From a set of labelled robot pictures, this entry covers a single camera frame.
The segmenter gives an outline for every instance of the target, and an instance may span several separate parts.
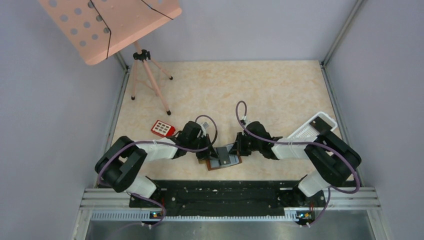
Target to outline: small red object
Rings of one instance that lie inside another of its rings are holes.
[[[163,121],[157,120],[151,128],[151,132],[163,138],[169,137],[175,133],[175,127]]]

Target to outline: pink music stand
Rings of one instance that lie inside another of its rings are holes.
[[[88,65],[95,65],[130,44],[138,56],[144,53],[137,40],[181,14],[178,0],[38,0]],[[152,89],[168,115],[171,111],[147,64],[140,59]],[[170,80],[173,77],[154,59],[150,60]],[[137,59],[132,72],[132,96],[136,97]]]

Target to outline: perforated panel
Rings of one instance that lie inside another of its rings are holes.
[[[295,138],[308,138],[320,134],[315,128],[305,126],[296,135]]]
[[[170,21],[140,0],[92,0],[94,5],[89,0],[38,1],[89,65],[101,62],[107,54],[113,55]],[[178,0],[144,1],[170,18],[182,12]]]
[[[91,221],[159,221],[150,219],[150,211],[146,210],[95,210],[92,213]],[[285,211],[284,216],[167,216],[164,221],[171,222],[293,222],[298,221],[296,211]]]

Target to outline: marble floor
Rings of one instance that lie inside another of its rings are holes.
[[[168,101],[168,116],[159,97],[138,83],[131,100],[131,77],[119,113],[114,141],[126,135],[134,141],[158,140],[150,129],[161,120],[177,129],[198,115],[209,115],[218,127],[215,147],[233,143],[241,132],[236,103],[247,103],[247,117],[260,121],[271,136],[288,136],[319,111],[335,119],[318,61],[164,62],[169,80],[153,64],[152,72]],[[148,82],[141,64],[138,78]],[[211,139],[214,130],[208,129]],[[178,159],[145,162],[141,173],[167,180],[298,180],[315,168],[309,160],[270,160],[258,152],[242,164],[208,171],[194,153]]]

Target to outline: gray wall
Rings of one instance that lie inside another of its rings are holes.
[[[69,239],[122,71],[85,65],[37,1],[3,1],[0,29],[0,239]]]
[[[160,61],[323,59],[355,0],[180,0],[139,42]],[[124,57],[132,64],[133,46]]]
[[[424,239],[424,1],[367,1],[328,71],[395,239]]]

